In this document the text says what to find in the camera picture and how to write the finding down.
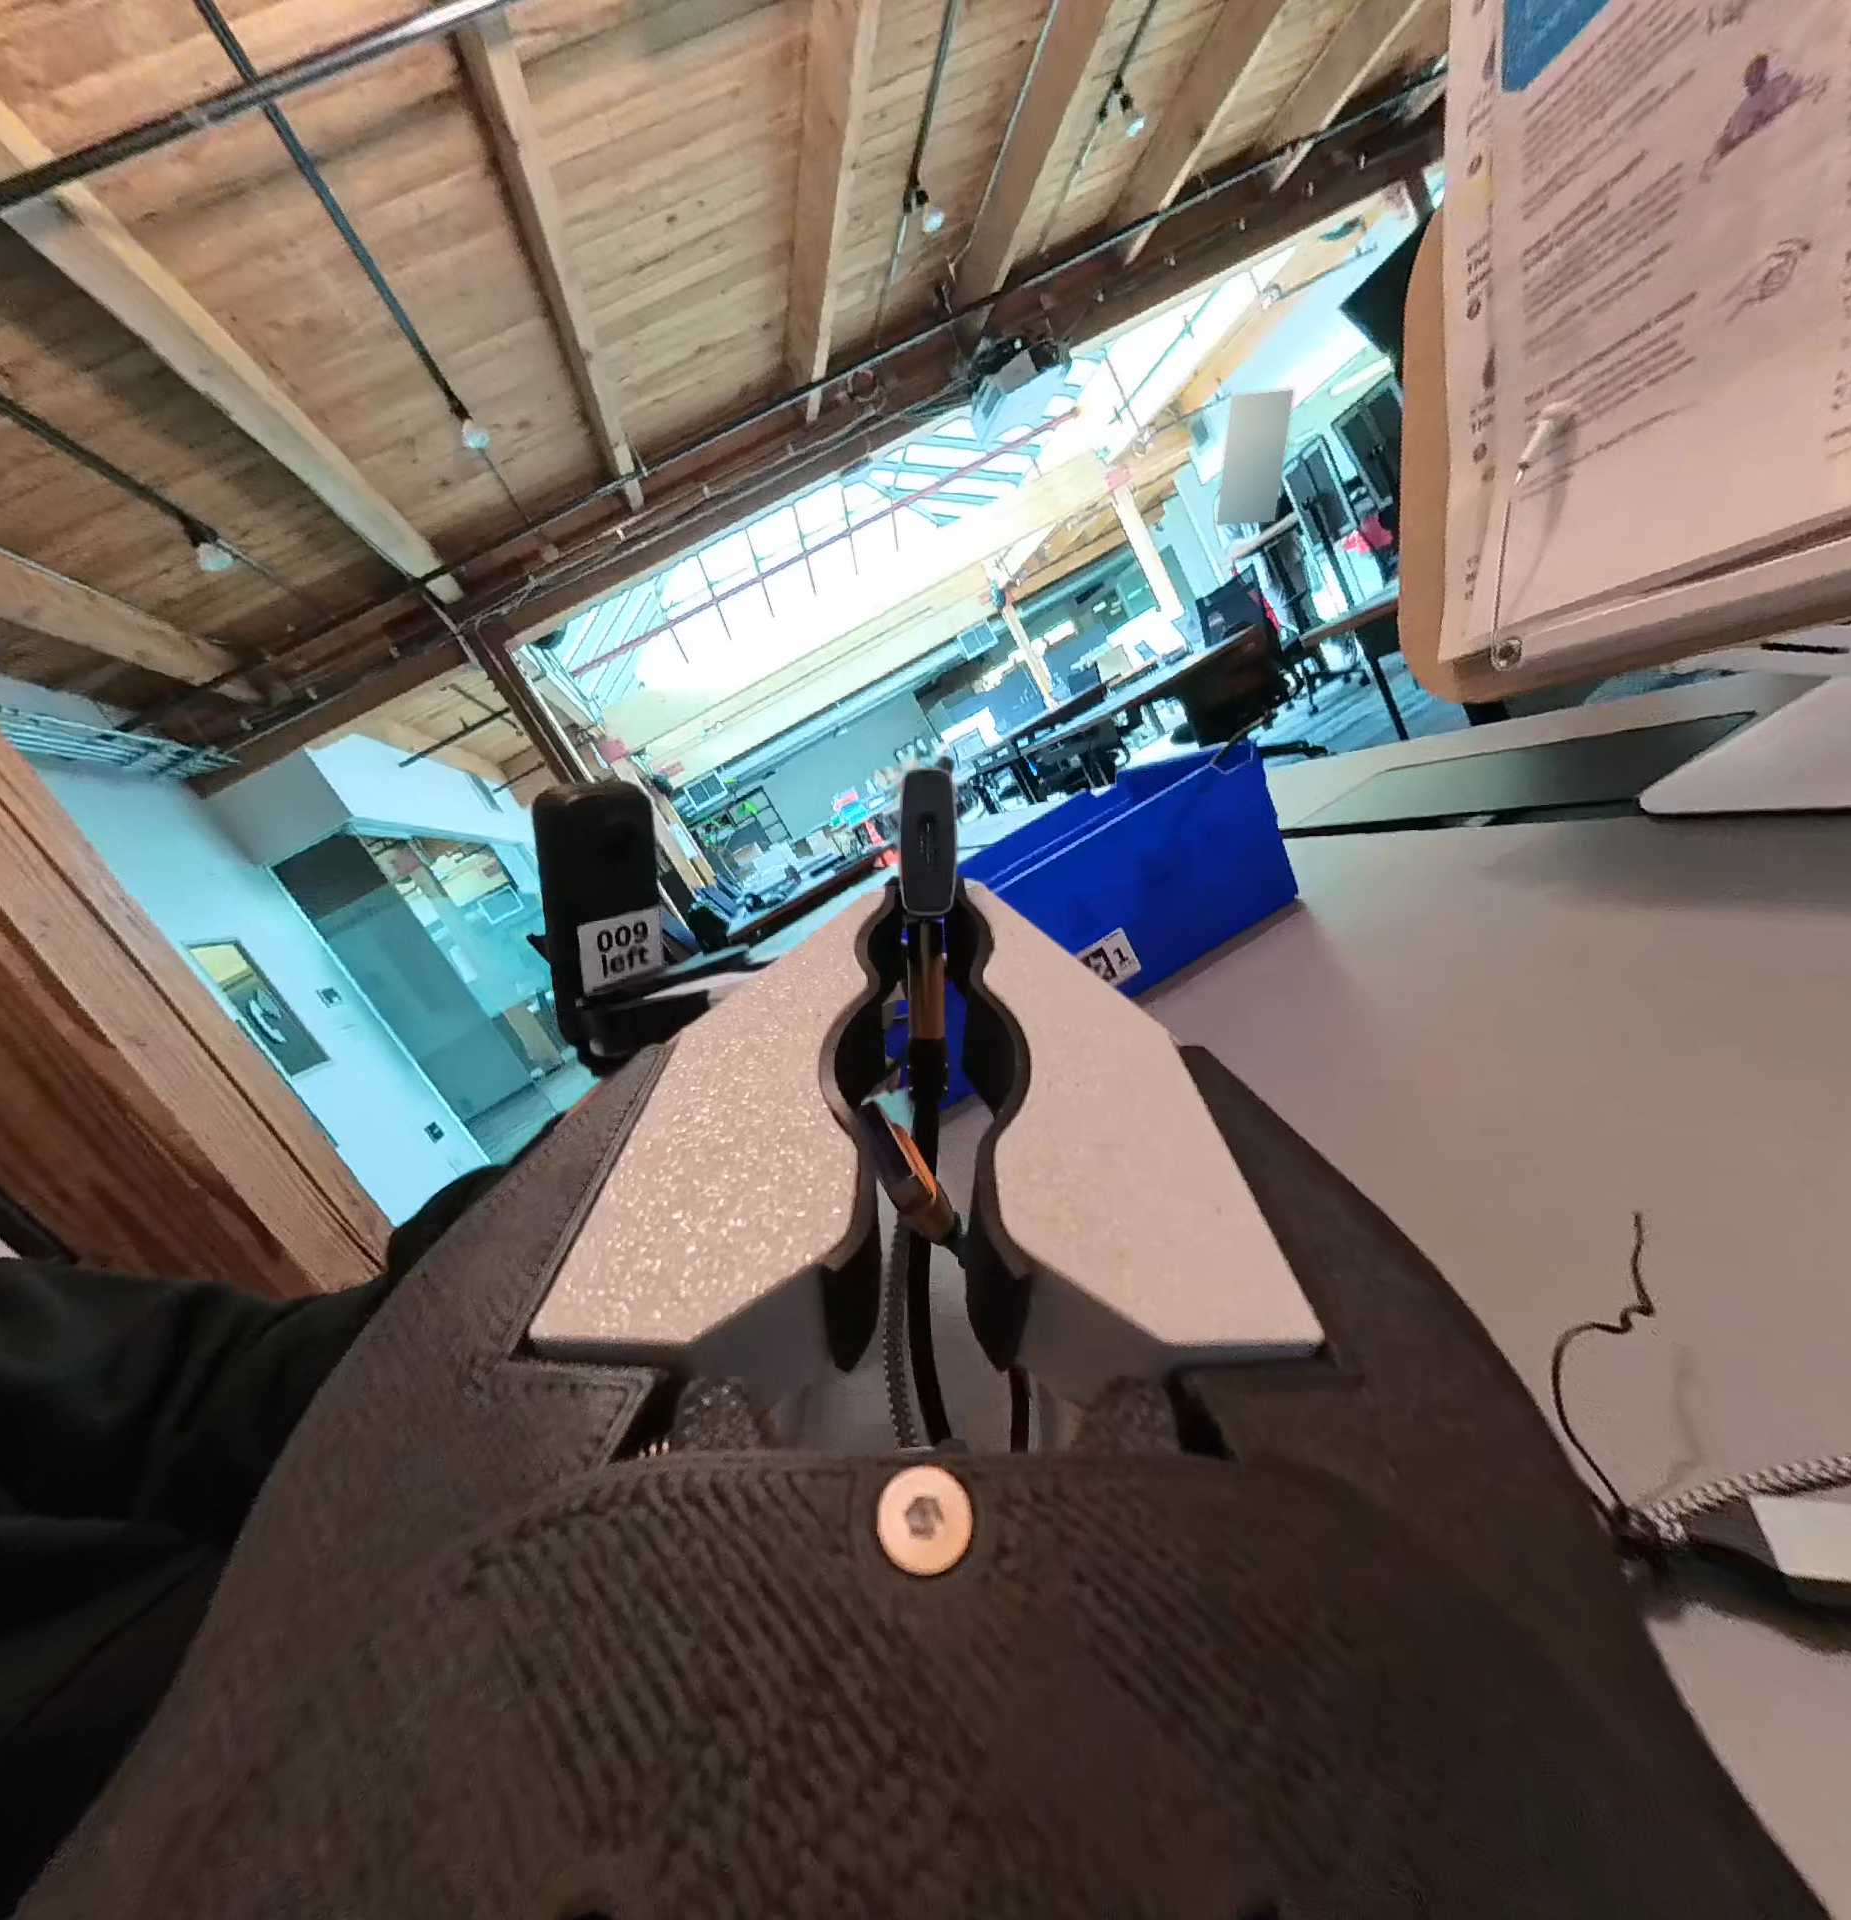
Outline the large printed instruction sheet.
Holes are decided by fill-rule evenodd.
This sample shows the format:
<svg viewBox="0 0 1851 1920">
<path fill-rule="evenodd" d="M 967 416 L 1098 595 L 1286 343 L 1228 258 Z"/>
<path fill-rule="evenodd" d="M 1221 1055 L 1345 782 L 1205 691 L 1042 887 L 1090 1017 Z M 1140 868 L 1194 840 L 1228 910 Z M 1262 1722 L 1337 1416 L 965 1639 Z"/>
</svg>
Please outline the large printed instruction sheet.
<svg viewBox="0 0 1851 1920">
<path fill-rule="evenodd" d="M 1460 660 L 1488 650 L 1495 632 L 1495 579 L 1509 431 L 1496 397 L 1495 313 L 1495 161 L 1498 157 L 1502 1 L 1451 7 L 1445 95 L 1443 352 L 1451 480 L 1445 500 L 1443 611 L 1440 656 Z"/>
</svg>

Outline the blue bin with tag sticker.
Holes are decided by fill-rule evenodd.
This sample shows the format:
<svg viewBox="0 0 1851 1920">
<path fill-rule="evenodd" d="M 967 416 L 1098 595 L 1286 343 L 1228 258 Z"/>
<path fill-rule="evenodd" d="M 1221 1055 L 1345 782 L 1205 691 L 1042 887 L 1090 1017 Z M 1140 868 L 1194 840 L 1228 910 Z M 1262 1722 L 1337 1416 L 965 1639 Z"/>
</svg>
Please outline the blue bin with tag sticker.
<svg viewBox="0 0 1851 1920">
<path fill-rule="evenodd" d="M 904 812 L 915 795 L 931 802 L 937 874 L 958 881 L 944 962 L 967 1010 L 945 1021 L 940 1052 L 962 1055 L 950 1090 L 1004 1118 L 1171 1078 L 1175 1043 L 1128 987 L 1171 979 L 1299 896 L 1247 747 L 1127 772 L 958 864 L 947 774 L 915 768 Z"/>
</svg>

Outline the sheet with blue banner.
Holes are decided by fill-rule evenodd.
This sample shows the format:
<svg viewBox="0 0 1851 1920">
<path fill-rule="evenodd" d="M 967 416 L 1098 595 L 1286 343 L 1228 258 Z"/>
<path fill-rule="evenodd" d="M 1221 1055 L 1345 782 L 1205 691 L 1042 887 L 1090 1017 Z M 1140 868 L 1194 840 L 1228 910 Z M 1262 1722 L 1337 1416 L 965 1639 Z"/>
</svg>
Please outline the sheet with blue banner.
<svg viewBox="0 0 1851 1920">
<path fill-rule="evenodd" d="M 1851 597 L 1851 1 L 1505 4 L 1492 640 Z"/>
</svg>

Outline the framed wall picture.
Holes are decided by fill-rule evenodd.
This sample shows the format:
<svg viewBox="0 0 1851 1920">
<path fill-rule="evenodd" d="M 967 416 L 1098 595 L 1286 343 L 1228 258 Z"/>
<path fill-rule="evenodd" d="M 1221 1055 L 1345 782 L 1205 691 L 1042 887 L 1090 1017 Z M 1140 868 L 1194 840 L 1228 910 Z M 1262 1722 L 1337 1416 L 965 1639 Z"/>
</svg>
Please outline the framed wall picture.
<svg viewBox="0 0 1851 1920">
<path fill-rule="evenodd" d="M 186 947 L 193 966 L 214 987 L 229 1017 L 266 1053 L 284 1078 L 330 1065 L 328 1049 L 272 982 L 269 973 L 231 938 Z"/>
</svg>

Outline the ceiling projector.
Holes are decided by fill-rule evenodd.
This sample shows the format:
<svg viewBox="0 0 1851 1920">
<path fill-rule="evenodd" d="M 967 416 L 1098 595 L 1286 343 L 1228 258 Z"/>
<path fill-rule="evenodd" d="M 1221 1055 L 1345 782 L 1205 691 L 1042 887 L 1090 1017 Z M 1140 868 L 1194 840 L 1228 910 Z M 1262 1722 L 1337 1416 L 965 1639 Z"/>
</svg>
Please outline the ceiling projector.
<svg viewBox="0 0 1851 1920">
<path fill-rule="evenodd" d="M 1001 445 L 1050 416 L 1056 397 L 1069 392 L 1072 352 L 1052 340 L 998 342 L 986 366 L 974 367 L 967 416 L 974 442 Z"/>
</svg>

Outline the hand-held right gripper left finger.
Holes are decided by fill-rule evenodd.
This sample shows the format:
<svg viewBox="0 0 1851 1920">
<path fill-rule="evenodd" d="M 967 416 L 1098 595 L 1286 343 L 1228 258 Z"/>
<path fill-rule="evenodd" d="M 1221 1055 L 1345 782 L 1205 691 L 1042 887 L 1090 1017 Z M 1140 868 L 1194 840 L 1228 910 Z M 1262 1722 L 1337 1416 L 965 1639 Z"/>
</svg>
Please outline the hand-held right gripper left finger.
<svg viewBox="0 0 1851 1920">
<path fill-rule="evenodd" d="M 857 1367 L 882 1255 L 856 1101 L 887 1071 L 871 945 L 896 904 L 890 886 L 854 898 L 662 1049 L 530 1319 L 530 1358 L 676 1379 Z"/>
</svg>

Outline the instruction sheet on stand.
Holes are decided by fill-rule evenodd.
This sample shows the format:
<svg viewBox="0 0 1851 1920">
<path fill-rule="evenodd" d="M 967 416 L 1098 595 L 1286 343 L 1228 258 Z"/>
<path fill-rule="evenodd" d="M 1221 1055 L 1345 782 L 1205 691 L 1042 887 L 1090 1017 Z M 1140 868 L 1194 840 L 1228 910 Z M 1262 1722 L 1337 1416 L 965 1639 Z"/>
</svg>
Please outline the instruction sheet on stand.
<svg viewBox="0 0 1851 1920">
<path fill-rule="evenodd" d="M 1670 664 L 1692 655 L 1735 664 L 1751 675 L 1819 679 L 1721 745 L 1646 787 L 1641 809 L 1662 820 L 1744 818 L 1757 812 L 1851 812 L 1851 597 L 1830 588 L 1780 613 L 1751 588 L 1721 582 L 1662 588 L 1646 604 L 1654 624 L 1640 634 L 1531 656 L 1529 646 L 1488 640 L 1486 650 L 1443 658 L 1460 628 L 1445 605 L 1445 563 L 1460 552 L 1451 506 L 1462 473 L 1451 449 L 1443 284 L 1443 212 L 1433 212 L 1409 278 L 1404 306 L 1404 427 L 1400 466 L 1402 572 L 1398 625 L 1410 671 L 1434 696 L 1464 707 L 1559 690 L 1596 667 Z"/>
</svg>

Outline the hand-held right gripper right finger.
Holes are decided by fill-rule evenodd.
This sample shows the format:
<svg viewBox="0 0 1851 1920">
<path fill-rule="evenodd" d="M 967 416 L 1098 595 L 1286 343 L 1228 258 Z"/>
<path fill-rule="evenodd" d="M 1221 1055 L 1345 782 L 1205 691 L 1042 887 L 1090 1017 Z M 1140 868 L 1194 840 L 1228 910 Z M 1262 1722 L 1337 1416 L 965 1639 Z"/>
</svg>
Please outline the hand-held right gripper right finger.
<svg viewBox="0 0 1851 1920">
<path fill-rule="evenodd" d="M 963 886 L 965 1214 L 986 1355 L 1074 1403 L 1120 1379 L 1310 1360 L 1325 1330 L 1171 1032 Z"/>
</svg>

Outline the grey desk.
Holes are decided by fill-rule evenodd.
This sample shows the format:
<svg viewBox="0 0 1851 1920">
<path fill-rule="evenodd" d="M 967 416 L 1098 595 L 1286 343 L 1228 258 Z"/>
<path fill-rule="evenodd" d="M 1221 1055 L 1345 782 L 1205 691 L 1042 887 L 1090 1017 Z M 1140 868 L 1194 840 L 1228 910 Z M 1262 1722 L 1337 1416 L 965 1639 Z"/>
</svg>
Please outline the grey desk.
<svg viewBox="0 0 1851 1920">
<path fill-rule="evenodd" d="M 1221 1455 L 986 1466 L 889 1572 L 872 1910 L 1851 1915 L 1851 1622 L 1640 1592 L 1623 1484 L 1851 1447 L 1851 815 L 1304 840 L 1158 1002 L 1257 1082 L 1342 1367 L 1194 1379 Z"/>
</svg>

